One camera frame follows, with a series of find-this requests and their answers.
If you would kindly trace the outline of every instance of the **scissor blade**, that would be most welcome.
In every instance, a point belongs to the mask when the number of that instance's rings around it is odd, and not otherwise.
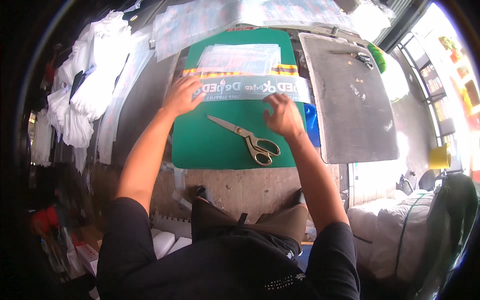
[[[236,125],[234,125],[230,122],[227,122],[225,120],[219,119],[217,117],[212,117],[212,116],[207,115],[207,118],[209,118],[210,120],[217,123],[218,125],[220,125],[224,128],[227,128],[228,130],[233,131],[233,132],[235,132],[235,128],[237,127]]]

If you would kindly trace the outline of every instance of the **person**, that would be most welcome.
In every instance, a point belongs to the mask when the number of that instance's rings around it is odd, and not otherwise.
[[[281,94],[264,99],[273,113],[266,109],[263,118],[290,146],[318,232],[306,272],[293,261],[305,231],[303,203],[243,224],[245,216],[236,221],[210,204],[204,187],[192,205],[192,244],[156,259],[148,217],[153,187],[170,128],[202,101],[205,93],[192,100],[201,86],[192,77],[176,81],[125,162],[100,249],[100,298],[359,299],[355,246],[339,192],[296,105]]]

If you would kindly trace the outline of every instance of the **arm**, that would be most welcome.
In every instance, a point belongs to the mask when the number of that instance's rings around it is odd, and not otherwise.
[[[205,93],[192,101],[192,94],[202,83],[194,77],[178,79],[168,91],[164,105],[137,140],[128,155],[120,176],[117,198],[128,197],[140,203],[147,214],[150,211],[155,180],[162,163],[165,143],[173,121],[200,104]]]
[[[272,131],[282,135],[290,146],[317,232],[335,222],[349,224],[335,182],[310,142],[297,106],[285,94],[272,94],[264,101],[273,108],[272,115],[265,109],[265,123]]]

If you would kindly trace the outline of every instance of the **green cutting mat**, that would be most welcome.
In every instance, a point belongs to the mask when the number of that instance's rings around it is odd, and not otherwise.
[[[190,47],[185,69],[197,67],[204,48],[214,44],[278,44],[281,47],[282,64],[296,64],[288,34],[273,29],[256,29],[223,32]],[[297,102],[304,120],[303,103]],[[294,167],[287,142],[269,130],[262,118],[265,108],[271,107],[261,100],[225,100],[202,102],[193,111],[177,117],[173,126],[172,162],[177,168],[186,169],[250,169],[265,168],[253,160],[245,139],[209,120],[206,115],[221,118],[241,126],[255,134],[275,142],[281,154],[272,157],[267,168]]]

